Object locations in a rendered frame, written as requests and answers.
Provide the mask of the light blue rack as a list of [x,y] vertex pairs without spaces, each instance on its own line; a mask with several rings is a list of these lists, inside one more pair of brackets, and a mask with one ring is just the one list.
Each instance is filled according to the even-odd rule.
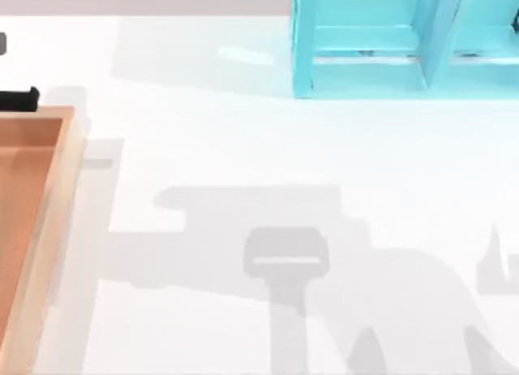
[[292,0],[300,98],[519,99],[519,0]]

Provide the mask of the shallow salmon-coloured box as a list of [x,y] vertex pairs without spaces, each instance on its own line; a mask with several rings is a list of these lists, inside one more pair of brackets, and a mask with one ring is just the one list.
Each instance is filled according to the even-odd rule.
[[30,375],[84,153],[72,106],[0,113],[0,375]]

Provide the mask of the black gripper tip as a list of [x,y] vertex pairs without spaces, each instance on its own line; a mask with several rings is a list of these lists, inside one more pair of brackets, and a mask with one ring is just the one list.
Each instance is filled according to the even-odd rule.
[[0,91],[0,112],[35,112],[40,91],[31,87],[25,91]]

